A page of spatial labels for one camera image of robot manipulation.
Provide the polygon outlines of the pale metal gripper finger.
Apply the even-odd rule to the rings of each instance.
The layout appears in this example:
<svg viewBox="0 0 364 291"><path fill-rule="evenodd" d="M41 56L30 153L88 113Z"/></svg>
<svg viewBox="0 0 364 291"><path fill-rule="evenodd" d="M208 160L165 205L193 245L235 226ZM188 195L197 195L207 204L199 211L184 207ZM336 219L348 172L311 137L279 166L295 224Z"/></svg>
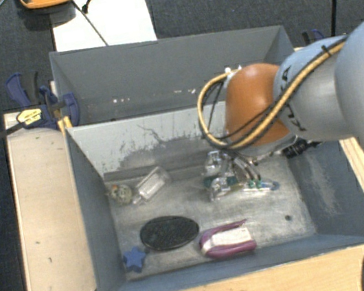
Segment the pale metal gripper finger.
<svg viewBox="0 0 364 291"><path fill-rule="evenodd" d="M208 152L203 167L203 176L217 175L221 170L222 156L220 151Z"/></svg>
<svg viewBox="0 0 364 291"><path fill-rule="evenodd" d="M227 177L218 177L212 180L210 186L208 187L209 200L217 201L227 194L231 193L232 187L227 182Z"/></svg>

